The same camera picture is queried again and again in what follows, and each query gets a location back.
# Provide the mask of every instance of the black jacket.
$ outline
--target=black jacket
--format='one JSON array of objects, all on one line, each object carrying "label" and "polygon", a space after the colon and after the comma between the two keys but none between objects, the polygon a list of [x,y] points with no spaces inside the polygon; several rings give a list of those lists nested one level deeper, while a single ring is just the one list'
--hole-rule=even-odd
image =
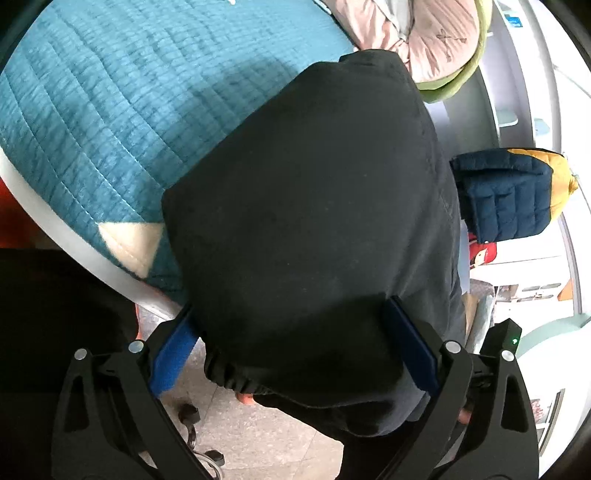
[{"label": "black jacket", "polygon": [[454,178],[395,53],[309,67],[163,211],[209,378],[320,430],[385,434],[421,400],[380,327],[390,295],[464,340]]}]

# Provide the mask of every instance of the yellow hood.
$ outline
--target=yellow hood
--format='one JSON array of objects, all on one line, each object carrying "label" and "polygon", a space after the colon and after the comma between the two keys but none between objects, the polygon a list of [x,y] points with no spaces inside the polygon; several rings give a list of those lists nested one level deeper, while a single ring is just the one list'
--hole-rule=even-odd
[{"label": "yellow hood", "polygon": [[570,196],[579,189],[579,184],[570,172],[569,162],[562,155],[543,150],[522,150],[511,148],[509,152],[519,155],[529,155],[549,165],[552,175],[552,197],[550,199],[550,217],[559,217]]}]

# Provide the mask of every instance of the blue padded clamp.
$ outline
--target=blue padded clamp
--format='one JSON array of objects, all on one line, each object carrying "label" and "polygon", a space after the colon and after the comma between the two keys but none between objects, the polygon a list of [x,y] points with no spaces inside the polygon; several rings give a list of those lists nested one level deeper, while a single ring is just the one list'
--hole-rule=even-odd
[{"label": "blue padded clamp", "polygon": [[414,323],[402,309],[400,300],[396,297],[391,297],[385,302],[382,322],[389,341],[399,353],[415,385],[432,397],[436,396],[441,388],[439,381],[441,339],[438,340],[433,328],[424,322]]},{"label": "blue padded clamp", "polygon": [[163,322],[147,341],[154,354],[150,376],[150,390],[155,397],[174,387],[199,334],[191,321],[191,307],[186,306],[178,316]]}]

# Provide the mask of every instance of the white triangle pattern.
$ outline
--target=white triangle pattern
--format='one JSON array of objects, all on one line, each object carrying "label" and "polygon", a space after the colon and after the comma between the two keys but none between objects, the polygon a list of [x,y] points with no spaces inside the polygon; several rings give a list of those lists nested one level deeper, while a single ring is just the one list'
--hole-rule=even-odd
[{"label": "white triangle pattern", "polygon": [[163,230],[163,223],[99,223],[100,235],[109,251],[139,278],[148,276]]}]

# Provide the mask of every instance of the hand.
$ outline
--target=hand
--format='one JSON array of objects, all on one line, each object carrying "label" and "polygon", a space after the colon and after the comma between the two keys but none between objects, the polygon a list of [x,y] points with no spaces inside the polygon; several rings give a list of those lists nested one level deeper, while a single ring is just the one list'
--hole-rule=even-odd
[{"label": "hand", "polygon": [[236,399],[243,405],[256,405],[254,396],[250,393],[237,393]]},{"label": "hand", "polygon": [[470,418],[472,418],[472,412],[463,408],[457,416],[457,421],[462,425],[468,425],[470,423]]}]

